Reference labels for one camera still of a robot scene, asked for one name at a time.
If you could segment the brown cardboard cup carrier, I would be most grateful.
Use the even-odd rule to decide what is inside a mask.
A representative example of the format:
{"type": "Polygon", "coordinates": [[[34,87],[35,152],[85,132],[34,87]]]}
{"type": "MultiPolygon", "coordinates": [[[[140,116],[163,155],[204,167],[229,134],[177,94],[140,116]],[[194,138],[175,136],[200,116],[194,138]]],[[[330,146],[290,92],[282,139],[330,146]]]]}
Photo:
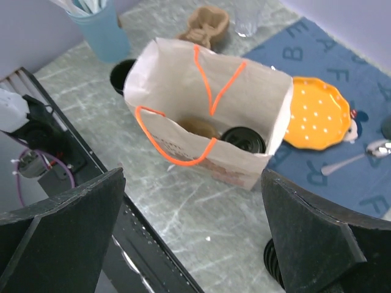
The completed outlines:
{"type": "Polygon", "coordinates": [[[186,117],[177,121],[187,132],[193,133],[198,136],[206,137],[209,139],[219,139],[220,135],[217,129],[208,121],[202,120],[196,117],[186,117]]]}

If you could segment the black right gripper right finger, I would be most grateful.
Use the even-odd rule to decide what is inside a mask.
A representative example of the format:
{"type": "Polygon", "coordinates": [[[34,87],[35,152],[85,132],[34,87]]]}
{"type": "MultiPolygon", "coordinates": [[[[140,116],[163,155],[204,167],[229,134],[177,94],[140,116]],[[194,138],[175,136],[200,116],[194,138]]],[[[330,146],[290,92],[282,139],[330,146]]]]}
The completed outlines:
{"type": "Polygon", "coordinates": [[[286,292],[390,291],[390,222],[269,169],[261,193],[286,292]]]}

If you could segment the black cup lid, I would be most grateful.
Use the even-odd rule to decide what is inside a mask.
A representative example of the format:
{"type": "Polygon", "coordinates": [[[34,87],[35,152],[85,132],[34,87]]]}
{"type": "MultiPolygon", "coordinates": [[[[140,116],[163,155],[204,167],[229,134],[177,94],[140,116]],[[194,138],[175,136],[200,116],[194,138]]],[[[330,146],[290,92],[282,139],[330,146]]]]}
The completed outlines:
{"type": "Polygon", "coordinates": [[[221,135],[220,140],[249,153],[265,153],[266,151],[266,144],[261,135],[243,126],[228,129],[221,135]]]}

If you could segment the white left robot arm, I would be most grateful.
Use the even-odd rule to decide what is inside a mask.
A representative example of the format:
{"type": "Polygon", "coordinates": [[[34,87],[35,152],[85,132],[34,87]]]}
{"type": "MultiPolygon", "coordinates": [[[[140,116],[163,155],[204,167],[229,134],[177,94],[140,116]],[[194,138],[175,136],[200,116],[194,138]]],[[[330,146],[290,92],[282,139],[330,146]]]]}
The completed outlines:
{"type": "Polygon", "coordinates": [[[1,131],[32,150],[55,153],[64,144],[64,131],[49,108],[29,95],[1,89],[1,131]]]}

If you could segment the beige paper takeout bag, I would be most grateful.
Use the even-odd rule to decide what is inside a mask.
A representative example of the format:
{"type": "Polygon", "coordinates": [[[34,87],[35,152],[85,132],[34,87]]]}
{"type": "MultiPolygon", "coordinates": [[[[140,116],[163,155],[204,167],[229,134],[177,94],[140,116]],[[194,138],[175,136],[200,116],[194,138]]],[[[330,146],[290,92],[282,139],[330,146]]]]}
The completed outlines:
{"type": "Polygon", "coordinates": [[[251,190],[284,138],[293,79],[249,59],[156,38],[128,73],[123,96],[145,135],[170,163],[251,190]],[[201,119],[220,133],[249,128],[266,149],[254,154],[198,136],[179,125],[185,118],[201,119]]]}

